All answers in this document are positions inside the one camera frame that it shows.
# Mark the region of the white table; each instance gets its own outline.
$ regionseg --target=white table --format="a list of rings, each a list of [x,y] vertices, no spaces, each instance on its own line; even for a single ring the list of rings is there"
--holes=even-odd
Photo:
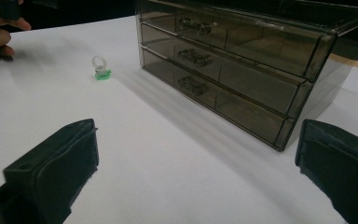
[[[65,223],[343,223],[295,166],[149,75],[135,18],[22,32],[0,60],[2,170],[62,126],[93,118],[99,171]],[[112,77],[94,78],[103,56]],[[318,120],[358,135],[358,68]]]

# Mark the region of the drawer front panel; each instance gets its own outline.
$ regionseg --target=drawer front panel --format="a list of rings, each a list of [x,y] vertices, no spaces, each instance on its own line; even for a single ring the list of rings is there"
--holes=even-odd
[[[305,79],[277,73],[267,66],[246,61],[236,63],[216,52],[195,47],[179,37],[142,25],[143,46],[173,61],[209,77],[232,92],[295,117],[298,104],[305,99],[309,85]]]
[[[282,133],[288,123],[285,118],[192,75],[147,49],[143,49],[143,56],[147,71],[270,145],[277,147],[279,139],[289,136]]]
[[[190,7],[167,1],[142,0],[145,23],[197,40],[257,63],[313,79],[308,73],[322,34],[277,23],[233,16],[219,10]],[[323,48],[320,54],[326,55]]]

